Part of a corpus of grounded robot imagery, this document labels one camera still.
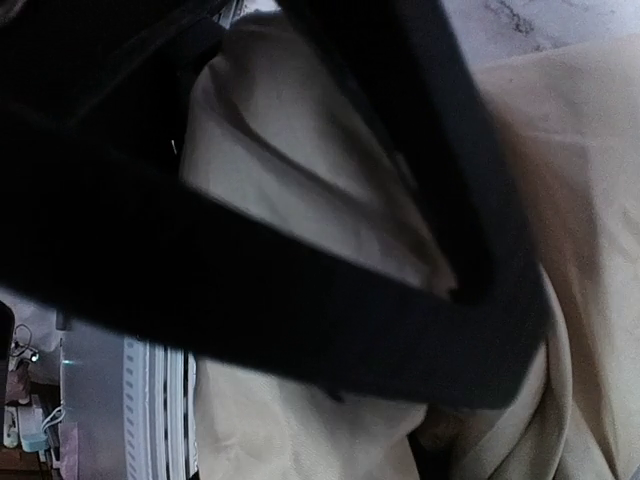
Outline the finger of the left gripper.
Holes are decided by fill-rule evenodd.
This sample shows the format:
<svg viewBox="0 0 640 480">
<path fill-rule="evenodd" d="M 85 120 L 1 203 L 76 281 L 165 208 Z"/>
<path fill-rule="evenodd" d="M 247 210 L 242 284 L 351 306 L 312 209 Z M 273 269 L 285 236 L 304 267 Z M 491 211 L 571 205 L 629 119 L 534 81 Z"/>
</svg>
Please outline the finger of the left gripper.
<svg viewBox="0 0 640 480">
<path fill-rule="evenodd" d="M 527 221 L 442 4 L 288 1 L 284 10 L 405 165 L 456 300 L 541 302 Z"/>
<path fill-rule="evenodd" d="M 104 327 L 388 399 L 510 403 L 550 320 L 522 257 L 454 303 L 92 153 L 1 156 L 1 282 Z"/>
</svg>

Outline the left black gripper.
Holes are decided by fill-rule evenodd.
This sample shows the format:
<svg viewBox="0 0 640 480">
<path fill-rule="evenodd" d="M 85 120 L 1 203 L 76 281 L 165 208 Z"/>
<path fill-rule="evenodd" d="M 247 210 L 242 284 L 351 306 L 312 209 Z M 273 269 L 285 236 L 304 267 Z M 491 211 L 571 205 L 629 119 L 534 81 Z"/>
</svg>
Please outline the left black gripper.
<svg viewBox="0 0 640 480">
<path fill-rule="evenodd" d="M 223 1 L 5 1 L 1 206 L 212 210 L 175 177 L 178 80 L 221 38 Z"/>
</svg>

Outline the beige and black folding umbrella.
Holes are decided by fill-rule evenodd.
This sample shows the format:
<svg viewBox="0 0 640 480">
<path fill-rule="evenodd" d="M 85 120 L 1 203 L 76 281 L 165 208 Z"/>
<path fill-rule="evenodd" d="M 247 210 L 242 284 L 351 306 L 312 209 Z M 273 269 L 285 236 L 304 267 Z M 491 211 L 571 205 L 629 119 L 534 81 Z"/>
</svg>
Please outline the beige and black folding umbrella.
<svg viewBox="0 0 640 480">
<path fill-rule="evenodd" d="M 501 410 L 349 396 L 199 359 L 203 479 L 639 475 L 639 39 L 477 70 L 553 317 Z M 191 92 L 182 178 L 256 220 L 416 286 L 452 279 L 390 161 L 310 46 L 248 17 Z"/>
</svg>

